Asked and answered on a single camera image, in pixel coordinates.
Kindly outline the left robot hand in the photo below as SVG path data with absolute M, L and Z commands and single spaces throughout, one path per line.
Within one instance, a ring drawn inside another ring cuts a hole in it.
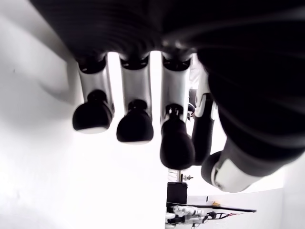
M 80 62 L 196 53 L 227 135 L 202 166 L 206 182 L 237 193 L 305 150 L 302 0 L 34 0 Z

